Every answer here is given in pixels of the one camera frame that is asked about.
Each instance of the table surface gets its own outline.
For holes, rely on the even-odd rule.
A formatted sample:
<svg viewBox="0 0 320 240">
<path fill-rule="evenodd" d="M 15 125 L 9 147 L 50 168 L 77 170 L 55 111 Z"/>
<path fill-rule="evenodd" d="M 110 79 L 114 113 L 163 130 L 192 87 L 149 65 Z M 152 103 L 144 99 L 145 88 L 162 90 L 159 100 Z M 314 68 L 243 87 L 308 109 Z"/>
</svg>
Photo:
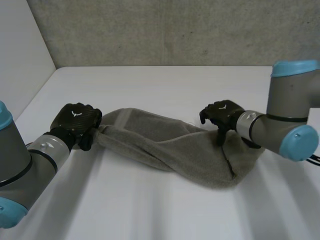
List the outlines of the table surface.
<svg viewBox="0 0 320 240">
<path fill-rule="evenodd" d="M 201 126 L 224 99 L 265 112 L 271 67 L 146 66 L 58 69 L 16 121 L 24 141 L 48 131 L 67 103 L 104 114 L 139 108 Z M 320 110 L 309 124 L 320 131 Z M 212 190 L 106 149 L 72 151 L 28 215 L 2 240 L 316 240 L 320 168 L 265 151 L 234 189 Z"/>
</svg>

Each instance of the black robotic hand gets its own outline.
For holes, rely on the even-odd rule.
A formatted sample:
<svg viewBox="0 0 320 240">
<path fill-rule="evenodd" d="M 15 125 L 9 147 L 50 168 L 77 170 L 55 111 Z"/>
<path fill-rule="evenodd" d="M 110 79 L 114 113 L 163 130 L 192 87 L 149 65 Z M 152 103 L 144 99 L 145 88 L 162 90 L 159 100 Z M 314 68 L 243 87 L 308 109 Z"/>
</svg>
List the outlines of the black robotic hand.
<svg viewBox="0 0 320 240">
<path fill-rule="evenodd" d="M 53 120 L 50 132 L 64 140 L 71 149 L 78 144 L 80 149 L 88 151 L 93 143 L 92 128 L 98 128 L 102 112 L 82 103 L 65 105 Z"/>
<path fill-rule="evenodd" d="M 200 112 L 200 120 L 205 124 L 206 119 L 218 126 L 216 143 L 222 146 L 226 141 L 226 134 L 229 130 L 236 130 L 237 120 L 245 110 L 230 100 L 216 101 L 209 104 Z"/>
</svg>

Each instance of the blue end cap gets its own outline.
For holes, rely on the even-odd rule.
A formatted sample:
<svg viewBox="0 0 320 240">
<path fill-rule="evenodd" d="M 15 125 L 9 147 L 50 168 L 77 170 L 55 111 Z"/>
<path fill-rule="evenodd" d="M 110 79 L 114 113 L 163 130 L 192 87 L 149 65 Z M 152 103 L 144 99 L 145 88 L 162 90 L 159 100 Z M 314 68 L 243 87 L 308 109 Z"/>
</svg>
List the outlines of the blue end cap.
<svg viewBox="0 0 320 240">
<path fill-rule="evenodd" d="M 0 197 L 0 228 L 9 229 L 17 225 L 27 215 L 28 210 L 21 204 Z"/>
<path fill-rule="evenodd" d="M 314 154 L 319 145 L 317 131 L 309 125 L 291 130 L 282 140 L 279 154 L 295 162 L 304 161 Z"/>
<path fill-rule="evenodd" d="M 6 105 L 0 101 L 0 130 L 7 127 L 13 121 L 11 113 Z"/>
<path fill-rule="evenodd" d="M 302 61 L 277 61 L 272 66 L 271 77 L 285 77 L 297 74 L 304 74 L 312 72 L 319 68 L 316 60 L 302 60 Z"/>
</svg>

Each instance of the gray cloth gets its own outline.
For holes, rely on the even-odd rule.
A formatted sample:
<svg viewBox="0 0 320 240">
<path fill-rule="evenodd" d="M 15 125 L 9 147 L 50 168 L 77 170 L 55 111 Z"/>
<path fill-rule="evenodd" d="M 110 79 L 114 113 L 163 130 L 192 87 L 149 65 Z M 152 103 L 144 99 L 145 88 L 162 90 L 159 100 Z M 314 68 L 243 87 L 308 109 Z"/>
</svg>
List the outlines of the gray cloth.
<svg viewBox="0 0 320 240">
<path fill-rule="evenodd" d="M 217 131 L 207 131 L 135 108 L 102 117 L 95 141 L 120 155 L 151 167 L 176 171 L 210 188 L 238 184 L 254 167 L 264 149 L 249 148 L 234 131 L 223 150 L 215 144 Z"/>
</svg>

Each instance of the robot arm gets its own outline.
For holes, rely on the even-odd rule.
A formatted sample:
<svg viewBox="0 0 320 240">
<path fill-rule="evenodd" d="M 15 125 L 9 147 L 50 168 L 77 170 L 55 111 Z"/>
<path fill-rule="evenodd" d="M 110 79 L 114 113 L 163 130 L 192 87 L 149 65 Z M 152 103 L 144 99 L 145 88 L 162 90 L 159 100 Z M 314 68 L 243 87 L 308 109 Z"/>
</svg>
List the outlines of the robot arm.
<svg viewBox="0 0 320 240">
<path fill-rule="evenodd" d="M 200 113 L 218 126 L 222 146 L 229 130 L 251 148 L 267 148 L 302 161 L 318 147 L 317 131 L 307 125 L 310 108 L 320 108 L 320 73 L 316 61 L 278 62 L 273 66 L 266 114 L 244 110 L 225 100 Z M 88 151 L 91 130 L 102 113 L 89 105 L 67 104 L 50 132 L 25 146 L 12 115 L 0 101 L 0 228 L 17 225 L 69 157 L 74 146 Z"/>
<path fill-rule="evenodd" d="M 266 114 L 224 100 L 208 105 L 200 119 L 218 126 L 219 145 L 228 130 L 235 130 L 246 143 L 297 162 L 312 156 L 319 144 L 317 131 L 307 125 L 310 108 L 320 108 L 317 61 L 281 61 L 272 69 Z"/>
<path fill-rule="evenodd" d="M 90 105 L 67 104 L 46 132 L 25 146 L 12 115 L 0 102 L 0 228 L 17 225 L 77 145 L 88 151 L 102 113 Z"/>
</svg>

